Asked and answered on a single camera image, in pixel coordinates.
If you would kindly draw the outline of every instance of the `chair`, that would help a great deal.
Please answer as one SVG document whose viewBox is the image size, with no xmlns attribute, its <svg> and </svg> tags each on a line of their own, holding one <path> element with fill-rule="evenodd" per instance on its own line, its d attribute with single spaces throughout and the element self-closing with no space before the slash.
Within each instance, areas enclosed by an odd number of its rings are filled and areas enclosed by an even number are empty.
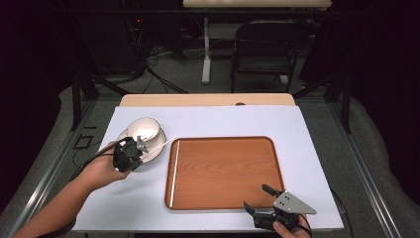
<svg viewBox="0 0 420 238">
<path fill-rule="evenodd" d="M 255 20 L 242 25 L 235 36 L 231 92 L 235 91 L 237 73 L 286 75 L 288 92 L 299 49 L 308 36 L 308 28 L 301 22 Z"/>
</svg>

